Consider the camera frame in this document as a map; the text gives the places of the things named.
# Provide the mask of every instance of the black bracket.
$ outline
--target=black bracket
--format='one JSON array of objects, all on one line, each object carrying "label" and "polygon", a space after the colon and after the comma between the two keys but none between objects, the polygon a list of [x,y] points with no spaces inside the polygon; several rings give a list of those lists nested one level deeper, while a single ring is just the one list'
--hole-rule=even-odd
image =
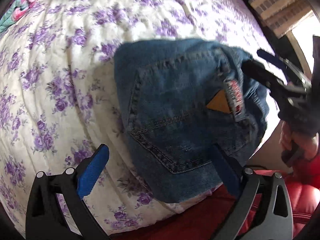
[{"label": "black bracket", "polygon": [[[262,176],[245,168],[243,183],[245,186],[242,195],[220,230],[210,240],[292,240],[292,210],[282,175],[275,172],[271,177]],[[259,193],[262,193],[262,198],[250,229],[238,236],[256,194]]]},{"label": "black bracket", "polygon": [[[43,171],[37,173],[27,208],[27,240],[110,240],[77,193],[79,177],[103,146],[76,169],[68,168],[64,173],[52,176]],[[69,229],[56,194],[63,194],[81,236]]]}]

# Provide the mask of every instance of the bed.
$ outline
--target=bed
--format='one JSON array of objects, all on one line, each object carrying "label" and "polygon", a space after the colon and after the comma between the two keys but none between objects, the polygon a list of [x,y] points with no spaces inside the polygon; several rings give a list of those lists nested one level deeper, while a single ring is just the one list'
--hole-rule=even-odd
[{"label": "bed", "polygon": [[[0,200],[22,235],[36,173],[76,167],[101,143],[110,160],[85,202],[107,234],[154,224],[211,194],[175,204],[153,198],[125,144],[113,77],[121,43],[193,37],[239,46],[255,58],[259,48],[272,52],[242,0],[39,0],[1,33]],[[268,96],[267,103],[261,145],[279,123],[275,101]]]}]

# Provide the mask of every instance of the red surface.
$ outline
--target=red surface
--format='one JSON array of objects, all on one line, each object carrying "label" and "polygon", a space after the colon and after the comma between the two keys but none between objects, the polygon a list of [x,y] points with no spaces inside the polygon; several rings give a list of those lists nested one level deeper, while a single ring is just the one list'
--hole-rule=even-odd
[{"label": "red surface", "polygon": [[[294,175],[286,175],[294,222],[294,236],[308,222],[320,201],[320,155],[310,161],[299,160],[295,163]],[[272,175],[275,171],[256,171],[259,174]],[[208,240],[223,222],[234,198],[221,186],[212,196],[189,208],[182,214],[171,217],[155,225],[126,232],[117,240]],[[244,223],[240,234],[248,230],[259,205],[257,195],[252,210]]]}]

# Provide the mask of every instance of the teal fabric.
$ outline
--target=teal fabric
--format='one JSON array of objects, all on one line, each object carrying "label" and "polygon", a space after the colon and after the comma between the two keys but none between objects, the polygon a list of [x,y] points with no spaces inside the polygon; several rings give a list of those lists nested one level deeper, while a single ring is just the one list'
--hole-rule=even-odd
[{"label": "teal fabric", "polygon": [[26,0],[15,0],[12,3],[10,8],[5,12],[0,20],[0,33],[5,31],[9,26],[16,22],[12,19],[12,13],[16,8],[19,7],[21,11],[24,10],[26,7],[28,7],[28,2]]}]

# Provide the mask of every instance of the denim jeans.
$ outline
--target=denim jeans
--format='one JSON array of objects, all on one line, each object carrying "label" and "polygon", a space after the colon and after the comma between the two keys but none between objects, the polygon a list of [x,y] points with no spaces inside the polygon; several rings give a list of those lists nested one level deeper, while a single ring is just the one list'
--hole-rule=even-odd
[{"label": "denim jeans", "polygon": [[[266,88],[241,71],[250,59],[240,48],[201,39],[139,41],[117,50],[128,147],[155,198],[181,202],[220,184],[209,158],[216,143],[241,165],[252,156],[269,108]],[[208,109],[226,84],[236,84],[243,105],[232,113]]]}]

